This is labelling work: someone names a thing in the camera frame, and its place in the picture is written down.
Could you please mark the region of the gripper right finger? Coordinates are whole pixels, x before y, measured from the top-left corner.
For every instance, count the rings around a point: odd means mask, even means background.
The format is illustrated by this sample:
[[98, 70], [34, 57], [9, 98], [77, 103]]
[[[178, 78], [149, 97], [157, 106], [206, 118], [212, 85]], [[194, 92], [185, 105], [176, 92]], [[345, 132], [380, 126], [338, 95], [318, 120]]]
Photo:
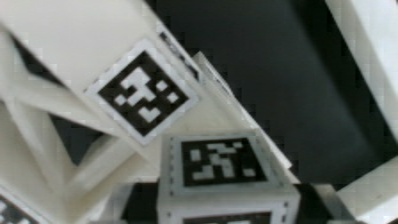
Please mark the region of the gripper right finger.
[[315, 184], [313, 188], [331, 216], [327, 224], [363, 224], [348, 211], [334, 187], [329, 184]]

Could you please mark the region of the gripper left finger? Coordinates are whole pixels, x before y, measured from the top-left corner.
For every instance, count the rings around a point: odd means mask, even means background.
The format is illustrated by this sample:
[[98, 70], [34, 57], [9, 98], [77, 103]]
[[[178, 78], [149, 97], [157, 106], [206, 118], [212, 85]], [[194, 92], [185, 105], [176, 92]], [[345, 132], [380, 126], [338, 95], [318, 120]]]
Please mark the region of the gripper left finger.
[[128, 224], [126, 220], [123, 219], [123, 213], [128, 205], [132, 188], [132, 184], [125, 184], [116, 187], [105, 203], [100, 219], [94, 221], [94, 224]]

